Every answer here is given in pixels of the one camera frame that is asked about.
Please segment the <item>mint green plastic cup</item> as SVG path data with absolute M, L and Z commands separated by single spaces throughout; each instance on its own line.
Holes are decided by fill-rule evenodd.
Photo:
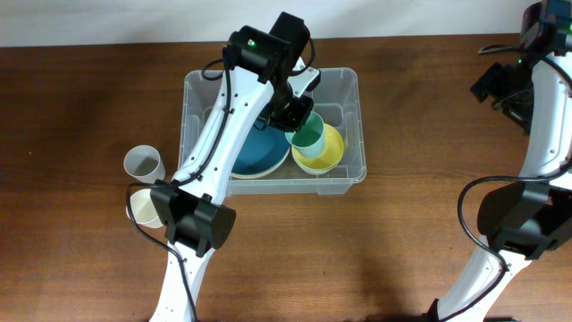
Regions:
M 312 112 L 299 131 L 286 132 L 285 138 L 303 157 L 317 158 L 325 147 L 323 118 Z

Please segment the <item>clear plastic storage container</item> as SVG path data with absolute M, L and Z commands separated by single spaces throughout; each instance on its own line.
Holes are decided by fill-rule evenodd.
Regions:
M 187 74 L 178 167 L 182 167 L 197 143 L 220 86 L 218 80 L 205 80 L 200 70 Z M 366 178 L 357 74 L 349 68 L 324 68 L 321 70 L 321 82 L 308 95 L 314 100 L 314 110 L 343 138 L 344 154 L 338 165 L 325 174 L 312 175 L 305 173 L 293 157 L 288 156 L 277 170 L 259 179 L 232 177 L 227 186 L 229 196 L 283 193 L 338 195 Z

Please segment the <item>blue plate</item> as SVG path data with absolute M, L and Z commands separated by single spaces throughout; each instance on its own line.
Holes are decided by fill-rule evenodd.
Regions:
M 239 179 L 255 179 L 277 169 L 290 153 L 283 131 L 256 120 L 231 170 Z

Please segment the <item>yellow plastic bowl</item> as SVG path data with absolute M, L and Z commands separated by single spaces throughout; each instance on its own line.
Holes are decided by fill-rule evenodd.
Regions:
M 344 154 L 344 141 L 341 134 L 331 125 L 325 125 L 325 147 L 323 153 L 319 157 L 332 158 L 340 160 Z M 294 158 L 307 158 L 299 154 L 297 150 L 291 148 L 291 154 Z

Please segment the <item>white plastic bowl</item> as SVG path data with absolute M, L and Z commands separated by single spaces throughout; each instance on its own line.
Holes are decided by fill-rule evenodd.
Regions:
M 294 158 L 295 163 L 307 174 L 321 175 L 330 172 L 340 163 L 332 158 Z

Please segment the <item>cream plate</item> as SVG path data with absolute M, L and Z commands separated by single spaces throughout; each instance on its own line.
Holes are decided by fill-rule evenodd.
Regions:
M 238 179 L 257 179 L 278 169 L 290 153 L 289 148 L 273 148 L 262 153 L 260 150 L 241 150 L 231 176 Z

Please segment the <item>grey plastic cup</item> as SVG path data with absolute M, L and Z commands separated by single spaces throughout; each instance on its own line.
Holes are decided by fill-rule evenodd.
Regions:
M 143 183 L 153 183 L 166 177 L 159 152 L 148 145 L 132 148 L 123 159 L 123 168 L 128 175 Z

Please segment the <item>cream plastic cup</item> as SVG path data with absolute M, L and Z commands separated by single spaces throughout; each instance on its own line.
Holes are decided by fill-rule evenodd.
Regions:
M 152 229 L 164 226 L 151 199 L 151 189 L 145 188 L 128 193 L 125 213 L 132 223 Z

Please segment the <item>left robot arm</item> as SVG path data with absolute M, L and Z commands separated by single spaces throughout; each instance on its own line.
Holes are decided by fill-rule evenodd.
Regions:
M 319 72 L 297 63 L 313 41 L 304 24 L 275 23 L 269 32 L 245 26 L 223 47 L 221 87 L 197 143 L 170 182 L 156 181 L 150 199 L 166 227 L 169 255 L 154 321 L 195 321 L 195 297 L 236 212 L 223 205 L 231 170 L 256 121 L 299 131 Z

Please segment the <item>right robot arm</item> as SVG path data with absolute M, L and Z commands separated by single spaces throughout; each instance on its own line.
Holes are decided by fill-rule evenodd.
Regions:
M 526 158 L 517 176 L 485 176 L 466 185 L 464 203 L 479 184 L 500 182 L 485 195 L 472 233 L 476 248 L 459 280 L 433 301 L 429 321 L 485 321 L 511 280 L 546 251 L 571 238 L 571 55 L 526 52 L 517 66 L 494 65 L 472 88 L 528 130 Z

